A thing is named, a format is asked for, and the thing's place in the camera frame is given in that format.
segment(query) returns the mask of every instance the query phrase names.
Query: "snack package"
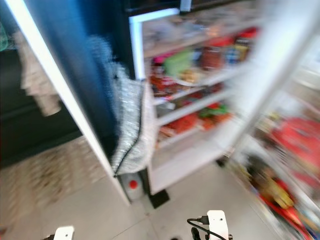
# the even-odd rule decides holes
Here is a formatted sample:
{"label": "snack package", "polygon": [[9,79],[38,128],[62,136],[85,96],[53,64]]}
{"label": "snack package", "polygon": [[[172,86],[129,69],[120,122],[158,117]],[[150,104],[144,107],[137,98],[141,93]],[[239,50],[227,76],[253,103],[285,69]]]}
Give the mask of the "snack package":
{"label": "snack package", "polygon": [[164,69],[167,76],[178,78],[180,73],[192,66],[193,52],[186,48],[164,60]]}
{"label": "snack package", "polygon": [[292,117],[274,129],[271,138],[291,151],[311,173],[320,175],[320,122]]}
{"label": "snack package", "polygon": [[203,120],[202,126],[205,130],[214,128],[232,116],[232,114],[228,111],[227,106],[219,102],[205,107],[199,111],[198,115],[200,119]]}
{"label": "snack package", "polygon": [[203,48],[201,67],[204,70],[220,69],[225,63],[226,49],[232,44],[231,37],[220,37],[209,41]]}
{"label": "snack package", "polygon": [[165,73],[164,62],[166,58],[174,55],[175,52],[169,52],[155,57],[151,64],[150,82],[155,97],[164,97],[174,94],[178,90],[178,85],[170,76]]}
{"label": "snack package", "polygon": [[246,60],[254,40],[257,36],[258,30],[255,27],[252,27],[240,34],[235,38],[234,48],[238,52],[238,62]]}

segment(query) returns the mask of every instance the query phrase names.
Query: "bottle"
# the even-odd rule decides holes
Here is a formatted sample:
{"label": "bottle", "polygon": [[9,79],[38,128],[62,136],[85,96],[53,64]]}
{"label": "bottle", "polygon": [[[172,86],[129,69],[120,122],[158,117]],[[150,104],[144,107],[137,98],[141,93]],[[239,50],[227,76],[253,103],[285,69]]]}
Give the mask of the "bottle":
{"label": "bottle", "polygon": [[122,186],[131,201],[140,199],[145,193],[142,180],[138,173],[128,173],[120,176]]}

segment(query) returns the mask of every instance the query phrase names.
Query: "store shelf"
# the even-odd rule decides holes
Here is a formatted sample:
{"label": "store shelf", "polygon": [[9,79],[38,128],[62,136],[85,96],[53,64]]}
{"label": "store shelf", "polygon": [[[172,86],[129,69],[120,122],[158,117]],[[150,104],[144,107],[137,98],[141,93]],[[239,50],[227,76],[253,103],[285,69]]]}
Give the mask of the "store shelf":
{"label": "store shelf", "polygon": [[193,147],[172,154],[169,161],[152,171],[150,176],[151,194],[156,194],[180,181],[206,164],[218,159],[223,153],[224,150],[218,148],[214,142],[200,140]]}
{"label": "store shelf", "polygon": [[188,90],[177,92],[170,96],[165,97],[155,97],[153,104],[155,106],[170,102],[172,100],[193,94],[204,89],[206,86],[213,86],[215,84],[221,83],[223,81],[232,79],[239,76],[249,70],[251,67],[250,62],[245,62],[238,64],[233,67],[225,67],[220,70],[210,71],[204,79],[199,81],[199,83],[194,84],[194,86]]}
{"label": "store shelf", "polygon": [[292,174],[290,174],[291,170],[285,164],[283,164],[282,157],[272,149],[266,149],[263,147],[262,142],[258,139],[248,136],[249,144],[252,146],[255,145],[257,149],[267,153],[269,156],[267,164],[277,172],[279,177],[286,182],[289,186],[290,191],[294,194],[294,196],[306,207],[310,208],[317,215],[320,216],[320,207],[314,202],[314,200],[310,197],[308,190],[302,183],[296,179]]}
{"label": "store shelf", "polygon": [[182,98],[182,97],[187,96],[189,94],[193,94],[193,93],[198,92],[202,89],[204,89],[204,87],[192,87],[189,90],[180,91],[180,92],[177,92],[177,93],[169,95],[169,96],[155,97],[153,104],[155,106],[158,106],[158,105],[164,104],[166,102],[170,102],[172,100]]}
{"label": "store shelf", "polygon": [[191,128],[183,133],[177,134],[175,136],[169,137],[168,139],[159,142],[157,145],[157,150],[166,148],[166,147],[170,146],[171,144],[174,144],[182,139],[185,139],[187,137],[192,136],[195,133],[200,132],[201,130],[203,130],[203,127],[197,124],[193,128]]}
{"label": "store shelf", "polygon": [[[262,18],[248,20],[248,21],[240,23],[239,25],[232,26],[232,27],[226,29],[225,31],[222,31],[219,34],[219,36],[217,36],[217,37],[235,34],[237,32],[241,32],[241,31],[248,29],[248,28],[251,28],[251,27],[258,27],[262,23],[264,23],[264,20]],[[143,52],[143,55],[144,55],[144,58],[151,58],[151,57],[158,56],[160,54],[165,54],[167,52],[170,52],[170,51],[173,51],[176,49],[199,44],[199,43],[202,43],[202,42],[210,40],[210,39],[213,39],[213,37],[205,35],[204,32],[201,32],[201,33],[199,33],[199,35],[187,38],[186,40],[182,39],[177,42],[157,44],[156,46],[152,47],[151,49],[145,50]]]}
{"label": "store shelf", "polygon": [[186,116],[188,114],[199,111],[212,103],[219,102],[223,99],[226,99],[226,98],[230,97],[232,94],[233,94],[233,91],[230,89],[223,90],[223,91],[217,92],[217,93],[213,93],[209,96],[206,96],[200,100],[193,102],[190,105],[181,107],[181,108],[174,110],[174,111],[172,111],[162,117],[159,117],[157,119],[157,125],[159,127],[161,127],[163,125],[171,123],[174,120],[182,118],[183,116]]}

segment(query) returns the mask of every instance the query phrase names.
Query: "black cable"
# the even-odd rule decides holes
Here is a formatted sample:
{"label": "black cable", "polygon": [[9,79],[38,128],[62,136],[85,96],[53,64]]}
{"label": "black cable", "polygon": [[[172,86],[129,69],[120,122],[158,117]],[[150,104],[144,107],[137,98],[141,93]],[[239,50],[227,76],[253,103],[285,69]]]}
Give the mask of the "black cable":
{"label": "black cable", "polygon": [[208,230],[208,229],[205,229],[205,228],[202,227],[202,226],[199,226],[199,225],[191,222],[191,221],[200,222],[200,220],[201,220],[200,218],[199,218],[199,219],[197,219],[197,218],[189,218],[189,219],[186,220],[186,222],[187,222],[188,224],[196,227],[197,229],[201,229],[202,231],[206,232],[207,234],[211,234],[211,235],[213,235],[213,236],[216,236],[217,238],[220,238],[221,240],[227,240],[227,239],[225,239],[223,236],[220,236],[219,234],[216,234],[216,233],[214,233],[214,232],[212,232],[212,231],[210,231],[210,230]]}

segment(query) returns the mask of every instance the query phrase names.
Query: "sequin bag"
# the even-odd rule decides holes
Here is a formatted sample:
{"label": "sequin bag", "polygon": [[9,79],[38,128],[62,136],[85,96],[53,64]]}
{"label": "sequin bag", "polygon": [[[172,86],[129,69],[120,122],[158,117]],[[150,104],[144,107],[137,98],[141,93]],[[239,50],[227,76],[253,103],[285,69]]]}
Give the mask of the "sequin bag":
{"label": "sequin bag", "polygon": [[106,97],[113,99],[112,111],[118,143],[111,157],[115,175],[135,173],[151,160],[157,138],[153,94],[147,81],[132,80],[124,66],[114,61],[109,42],[89,38],[93,56],[102,69]]}

